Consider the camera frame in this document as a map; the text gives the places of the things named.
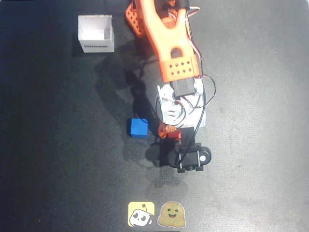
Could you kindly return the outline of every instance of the black table surface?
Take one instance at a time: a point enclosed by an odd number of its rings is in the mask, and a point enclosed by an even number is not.
[[[153,162],[155,123],[148,139],[126,133],[133,106],[147,117],[161,84],[155,56],[125,23],[128,1],[0,2],[1,231],[309,231],[308,3],[191,4],[218,89],[196,138],[212,161],[178,174]],[[82,53],[85,14],[113,16],[114,53]],[[146,89],[138,104],[136,83]],[[185,209],[181,229],[157,223],[170,201]],[[130,202],[152,202],[152,224],[129,227]]]

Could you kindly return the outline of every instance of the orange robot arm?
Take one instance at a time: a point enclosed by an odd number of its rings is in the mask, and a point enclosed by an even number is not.
[[[135,0],[126,10],[126,19],[138,37],[147,35],[158,57],[163,82],[172,82],[199,76],[197,57],[188,41],[187,10],[169,10],[169,16],[160,18],[155,9],[155,0]],[[177,48],[181,57],[172,58],[172,49]]]

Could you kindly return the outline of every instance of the sticker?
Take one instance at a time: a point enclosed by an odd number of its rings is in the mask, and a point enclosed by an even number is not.
[[[158,224],[163,227],[185,227],[186,222],[183,206],[178,202],[167,202],[164,204],[160,211]]]
[[[130,202],[128,209],[128,224],[130,227],[146,226],[152,223],[155,215],[155,205],[152,202]]]

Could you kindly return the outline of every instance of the white box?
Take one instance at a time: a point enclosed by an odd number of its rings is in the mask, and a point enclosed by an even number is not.
[[[114,52],[111,15],[79,15],[78,40],[85,53]]]

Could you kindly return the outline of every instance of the orange 3d-printed part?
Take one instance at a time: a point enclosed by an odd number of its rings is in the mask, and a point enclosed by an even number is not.
[[[126,11],[126,18],[138,37],[146,33],[159,59],[163,82],[199,76],[197,57],[188,41],[186,10],[180,9],[174,14],[177,15],[176,22],[171,25],[174,18],[169,16],[168,19],[161,19],[155,10],[154,1],[135,0],[136,12],[132,10],[131,3]],[[171,57],[174,48],[179,49],[181,57]]]
[[[176,139],[178,141],[181,140],[180,129],[174,126],[166,125],[163,122],[160,123],[158,132],[159,132],[159,137],[161,139],[165,139],[168,137],[168,138]]]

